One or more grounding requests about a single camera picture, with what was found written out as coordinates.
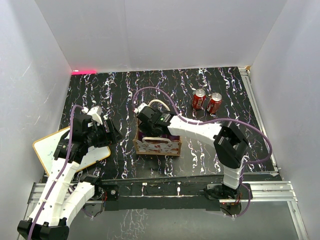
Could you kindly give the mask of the pink tape strip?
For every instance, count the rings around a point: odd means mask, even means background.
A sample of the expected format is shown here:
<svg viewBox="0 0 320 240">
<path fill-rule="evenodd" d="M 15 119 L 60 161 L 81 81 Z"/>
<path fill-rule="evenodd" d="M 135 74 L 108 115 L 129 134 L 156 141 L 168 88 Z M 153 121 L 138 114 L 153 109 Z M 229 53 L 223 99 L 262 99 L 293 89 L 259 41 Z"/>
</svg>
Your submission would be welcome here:
<svg viewBox="0 0 320 240">
<path fill-rule="evenodd" d="M 87 74 L 96 74 L 96 70 L 73 70 L 72 75 L 87 75 Z"/>
</svg>

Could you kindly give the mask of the aluminium frame rail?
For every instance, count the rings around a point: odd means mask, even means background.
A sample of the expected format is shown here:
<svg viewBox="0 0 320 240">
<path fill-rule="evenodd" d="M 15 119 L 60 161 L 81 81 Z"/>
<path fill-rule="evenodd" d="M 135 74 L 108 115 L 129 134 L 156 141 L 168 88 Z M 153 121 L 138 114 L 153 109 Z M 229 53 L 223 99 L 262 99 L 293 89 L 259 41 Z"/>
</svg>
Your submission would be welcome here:
<svg viewBox="0 0 320 240">
<path fill-rule="evenodd" d="M 138 186 L 143 183 L 220 183 L 223 166 L 208 144 L 184 137 L 180 156 L 138 155 L 133 138 L 137 124 L 132 97 L 165 100 L 166 92 L 184 116 L 201 121 L 213 118 L 205 110 L 193 110 L 193 91 L 222 95 L 218 118 L 232 118 L 254 127 L 261 119 L 253 102 L 248 74 L 240 67 L 110 72 L 74 75 L 70 79 L 60 128 L 69 123 L 74 104 L 99 105 L 121 132 L 121 142 L 110 148 L 110 156 L 76 173 L 75 182 L 86 176 L 105 183 Z M 232 219 L 204 209 L 126 209 L 101 212 L 100 201 L 86 207 L 74 219 L 71 240 L 306 240 L 305 229 L 293 184 L 283 180 L 273 159 L 257 164 L 268 154 L 263 138 L 244 130 L 249 140 L 244 181 L 252 183 L 254 198 L 244 201 L 244 215 Z"/>
</svg>

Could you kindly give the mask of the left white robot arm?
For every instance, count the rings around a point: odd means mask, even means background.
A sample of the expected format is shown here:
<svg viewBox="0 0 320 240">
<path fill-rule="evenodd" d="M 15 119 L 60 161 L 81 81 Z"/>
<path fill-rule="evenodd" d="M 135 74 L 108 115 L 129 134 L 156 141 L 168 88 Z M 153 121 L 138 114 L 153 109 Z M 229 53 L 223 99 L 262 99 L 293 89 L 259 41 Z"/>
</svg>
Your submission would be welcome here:
<svg viewBox="0 0 320 240">
<path fill-rule="evenodd" d="M 18 233 L 26 240 L 66 240 L 70 225 L 85 203 L 103 195 L 96 178 L 77 184 L 66 196 L 75 173 L 89 149 L 117 144 L 122 135 L 111 119 L 102 123 L 89 114 L 73 118 L 72 128 L 59 131 L 49 177 L 37 205 L 27 220 L 21 220 Z"/>
</svg>

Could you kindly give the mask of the red Coca-Cola can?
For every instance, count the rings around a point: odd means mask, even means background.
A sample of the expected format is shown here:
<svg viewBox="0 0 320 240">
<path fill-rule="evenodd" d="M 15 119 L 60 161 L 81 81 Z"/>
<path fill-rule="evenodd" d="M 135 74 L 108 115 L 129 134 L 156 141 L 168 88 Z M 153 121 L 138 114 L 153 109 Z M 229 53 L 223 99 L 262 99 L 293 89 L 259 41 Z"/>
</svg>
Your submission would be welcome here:
<svg viewBox="0 0 320 240">
<path fill-rule="evenodd" d="M 200 110 L 203 107 L 204 101 L 206 99 L 206 92 L 203 89 L 196 89 L 193 92 L 192 108 L 194 110 Z"/>
<path fill-rule="evenodd" d="M 209 102 L 208 102 L 208 105 L 207 105 L 207 108 L 206 110 L 210 113 L 210 114 L 215 114 L 221 103 L 222 103 L 222 95 L 220 93 L 212 93 L 210 95 L 210 99 L 209 99 Z"/>
</svg>

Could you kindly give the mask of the yellow-framed whiteboard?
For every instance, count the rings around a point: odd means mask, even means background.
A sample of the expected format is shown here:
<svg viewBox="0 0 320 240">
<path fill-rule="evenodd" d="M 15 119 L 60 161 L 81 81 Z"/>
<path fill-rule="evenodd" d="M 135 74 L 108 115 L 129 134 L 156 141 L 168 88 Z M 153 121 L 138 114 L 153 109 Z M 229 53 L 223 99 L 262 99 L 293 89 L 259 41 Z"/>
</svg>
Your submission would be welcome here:
<svg viewBox="0 0 320 240">
<path fill-rule="evenodd" d="M 33 143 L 33 149 L 44 168 L 47 176 L 51 173 L 51 168 L 54 161 L 54 152 L 57 148 L 61 136 L 70 130 L 70 127 L 63 128 L 50 135 L 47 135 Z M 81 164 L 76 172 L 82 171 L 85 168 L 95 164 L 96 161 L 101 161 L 111 155 L 111 150 L 108 146 L 102 148 L 90 147 L 88 153 L 83 157 Z"/>
</svg>

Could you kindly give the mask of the purple fanta can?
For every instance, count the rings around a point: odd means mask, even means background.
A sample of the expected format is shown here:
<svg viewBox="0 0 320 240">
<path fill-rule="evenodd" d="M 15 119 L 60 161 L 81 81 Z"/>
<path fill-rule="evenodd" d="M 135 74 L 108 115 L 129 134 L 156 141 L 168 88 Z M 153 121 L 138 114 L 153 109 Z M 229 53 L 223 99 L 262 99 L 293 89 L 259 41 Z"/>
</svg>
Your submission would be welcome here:
<svg viewBox="0 0 320 240">
<path fill-rule="evenodd" d="M 143 133 L 143 132 L 138 132 L 138 139 L 140 140 L 140 141 L 142 141 L 142 139 L 143 138 L 145 138 L 147 135 L 145 134 L 145 133 Z"/>
<path fill-rule="evenodd" d="M 170 140 L 170 141 L 179 141 L 180 140 L 180 136 L 177 136 L 177 135 L 167 135 L 167 138 Z"/>
</svg>

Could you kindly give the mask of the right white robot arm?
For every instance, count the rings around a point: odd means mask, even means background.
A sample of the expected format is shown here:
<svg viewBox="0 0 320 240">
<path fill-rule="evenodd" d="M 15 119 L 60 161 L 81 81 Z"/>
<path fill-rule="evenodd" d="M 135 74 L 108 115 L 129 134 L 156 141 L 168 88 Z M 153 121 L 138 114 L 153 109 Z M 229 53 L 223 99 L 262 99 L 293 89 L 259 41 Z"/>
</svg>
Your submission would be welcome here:
<svg viewBox="0 0 320 240">
<path fill-rule="evenodd" d="M 223 182 L 205 194 L 215 199 L 236 199 L 241 192 L 241 178 L 244 155 L 248 140 L 231 121 L 223 124 L 204 123 L 173 114 L 162 112 L 145 103 L 133 110 L 138 119 L 138 128 L 146 137 L 179 136 L 200 141 L 214 147 L 219 162 L 223 165 Z"/>
</svg>

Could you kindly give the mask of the burlap canvas tote bag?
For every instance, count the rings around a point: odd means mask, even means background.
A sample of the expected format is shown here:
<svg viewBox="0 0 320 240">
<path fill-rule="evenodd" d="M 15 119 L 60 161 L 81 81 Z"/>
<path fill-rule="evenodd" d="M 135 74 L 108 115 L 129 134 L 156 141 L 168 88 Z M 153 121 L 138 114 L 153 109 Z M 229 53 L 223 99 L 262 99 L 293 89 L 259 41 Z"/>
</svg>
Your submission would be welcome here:
<svg viewBox="0 0 320 240">
<path fill-rule="evenodd" d="M 170 111 L 170 108 L 164 104 L 161 100 L 155 99 L 147 104 L 153 109 L 159 109 L 164 112 L 165 110 Z M 170 111 L 170 121 L 175 114 Z M 133 139 L 133 144 L 138 155 L 160 155 L 160 156 L 179 156 L 181 154 L 182 141 L 180 140 L 170 141 L 167 138 L 167 134 L 161 136 L 146 136 L 140 141 L 138 139 L 138 132 L 141 132 L 138 128 L 140 121 L 135 115 L 137 130 Z"/>
</svg>

